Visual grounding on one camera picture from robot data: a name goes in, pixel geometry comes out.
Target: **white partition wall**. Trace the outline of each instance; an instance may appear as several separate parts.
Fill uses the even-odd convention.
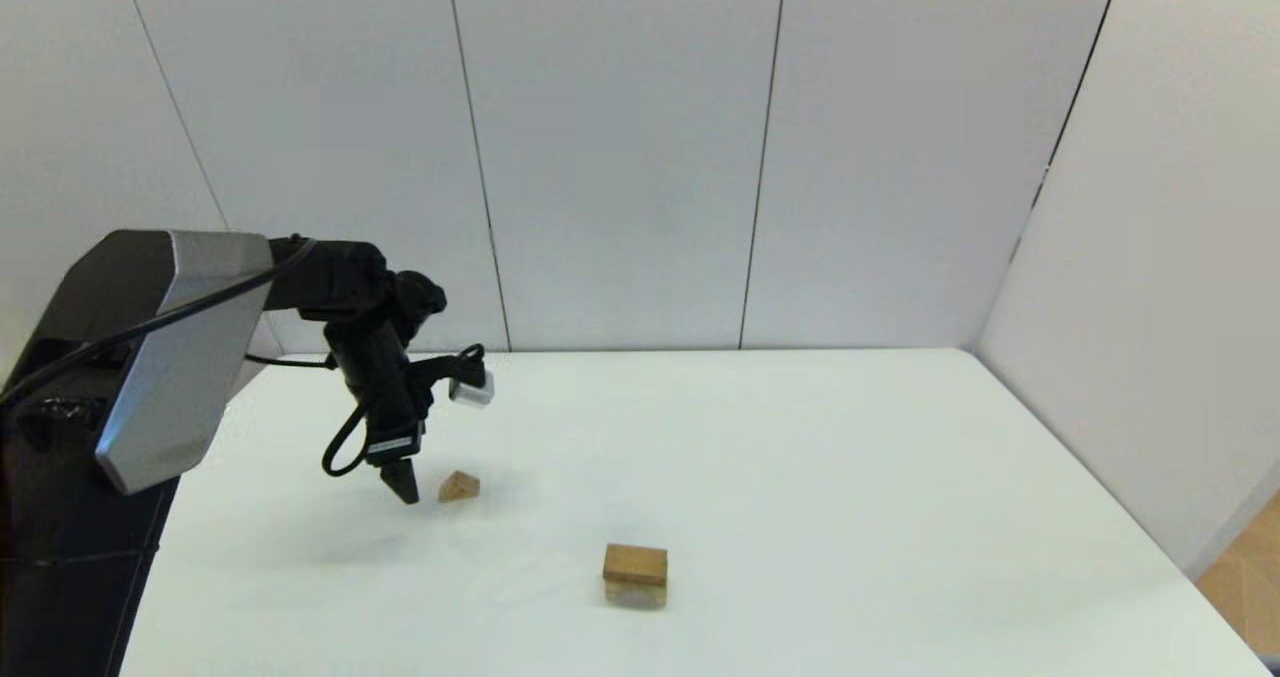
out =
[[[737,346],[778,0],[457,0],[516,349]]]
[[[1106,0],[786,0],[745,346],[972,346]]]
[[[1192,575],[1280,486],[1280,0],[1114,0],[979,354]]]
[[[0,375],[120,227],[224,227],[133,1],[0,0]]]
[[[417,348],[507,347],[449,0],[138,6],[232,229],[371,241],[447,288]]]

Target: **wooden floor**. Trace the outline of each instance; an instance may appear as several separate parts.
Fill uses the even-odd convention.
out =
[[[1196,586],[1253,651],[1280,655],[1280,497]]]

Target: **black robot arm segment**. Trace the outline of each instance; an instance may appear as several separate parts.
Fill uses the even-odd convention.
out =
[[[275,262],[287,261],[302,244],[297,235],[271,241]],[[389,271],[374,244],[353,241],[320,241],[296,270],[273,283],[265,308],[297,308],[303,320],[325,323],[329,360],[342,369],[357,401],[325,449],[326,474],[339,477],[364,459],[380,468],[383,481],[406,504],[419,500],[408,458],[421,449],[431,385],[451,378],[474,390],[492,389],[483,346],[457,357],[410,363],[410,340],[445,305],[444,291],[425,275]],[[361,418],[366,438],[358,457],[334,468],[338,449]]]
[[[493,390],[480,346],[410,362],[444,307],[367,243],[113,232],[84,253],[0,398],[0,677],[119,672],[179,476],[204,458],[265,308],[325,323],[357,401],[347,434],[366,422],[360,462],[416,498],[407,458],[434,381],[472,403]]]

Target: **wooden block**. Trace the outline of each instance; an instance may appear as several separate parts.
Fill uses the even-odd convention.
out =
[[[667,550],[608,545],[604,550],[604,596],[616,601],[627,593],[667,604]]]
[[[453,472],[440,482],[439,500],[471,499],[480,494],[480,480],[466,472]]]
[[[608,545],[604,550],[604,578],[631,585],[667,586],[667,550]]]

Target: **black cable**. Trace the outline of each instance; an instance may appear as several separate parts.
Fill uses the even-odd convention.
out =
[[[466,360],[484,360],[484,344],[476,343],[474,346],[468,346],[468,348],[462,349],[462,352],[458,353],[458,357]],[[252,354],[247,354],[246,358],[252,362],[261,361],[262,363],[284,363],[284,366],[287,367],[292,366],[292,363],[285,363],[284,361],[268,361],[264,357],[255,358]],[[320,468],[324,468],[325,475],[330,477],[342,477],[343,475],[351,472],[352,468],[360,467],[362,459],[365,459],[366,454],[369,454],[367,433],[365,434],[365,444],[360,447],[360,454],[357,454],[356,458],[351,461],[351,463],[348,463],[346,467],[334,468],[333,459],[338,457],[338,450],[342,449],[342,445],[347,444],[347,438],[356,431],[356,426],[360,425],[361,418],[365,418],[366,413],[369,413],[369,411],[372,408],[372,404],[378,402],[378,398],[380,398],[380,395],[383,395],[385,386],[390,384],[390,381],[402,378],[406,371],[413,367],[413,363],[421,363],[421,362],[404,363],[404,366],[396,374],[396,376],[389,378],[389,380],[384,381],[383,384],[371,386],[369,394],[361,398],[360,403],[356,404],[356,410],[351,412],[351,416],[348,416],[347,421],[342,424],[342,427],[338,427],[338,434],[334,435],[332,440],[329,440],[329,445],[326,445],[326,448],[324,449],[324,456],[320,458]],[[297,366],[325,367],[325,363],[300,362],[297,363]]]
[[[361,445],[360,454],[356,456],[356,459],[351,461],[351,465],[343,468],[333,468],[333,458],[338,457],[338,450],[347,443],[347,438],[351,436],[352,431],[356,431],[356,425],[360,425],[361,418],[365,418],[365,415],[369,413],[369,408],[378,402],[380,394],[380,392],[371,393],[366,395],[365,399],[361,399],[360,403],[356,404],[356,410],[351,411],[351,417],[347,417],[347,421],[342,424],[342,427],[338,427],[338,434],[329,440],[329,445],[324,448],[324,457],[320,458],[320,467],[324,468],[325,475],[330,477],[342,477],[347,472],[351,472],[352,468],[360,467],[360,463],[364,462],[365,454],[369,452],[369,434],[365,434],[365,444]]]
[[[215,291],[215,293],[206,294],[200,299],[192,299],[186,305],[179,305],[179,307],[170,308],[168,312],[156,314],[155,317],[137,323],[137,325],[133,325],[132,328],[111,331],[111,334],[105,338],[92,340],[92,343],[82,346],[82,348],[76,352],[64,354],[64,357],[46,363],[46,366],[36,370],[27,378],[23,378],[23,380],[19,380],[17,385],[10,386],[4,395],[0,395],[0,408],[5,407],[5,404],[27,398],[27,395],[31,395],[36,390],[41,389],[41,386],[46,386],[51,381],[56,380],[56,378],[69,372],[78,363],[87,362],[91,358],[97,357],[97,354],[114,348],[114,346],[124,344],[128,340],[151,334],[151,331],[168,328],[169,325],[173,325],[173,323],[193,316],[193,314],[205,312],[206,308],[214,308],[225,302],[230,302],[230,299],[251,293],[251,291],[256,291],[261,285],[269,284],[269,282],[279,279],[279,276],[284,276],[287,273],[292,273],[298,264],[302,264],[303,259],[307,259],[311,250],[315,250],[315,244],[316,241],[307,239],[306,244],[302,244],[302,248],[293,252],[292,256],[285,259],[284,262],[276,264],[276,266],[270,267],[270,270],[266,270],[265,273],[257,273],[257,275],[248,276],[247,280],[237,282],[234,285],[229,285],[229,288],[223,288],[220,291]]]
[[[337,370],[338,363],[333,362],[294,362],[292,360],[270,360],[269,357],[259,357],[259,354],[244,354],[247,362],[265,363],[270,367],[315,367],[321,370]]]

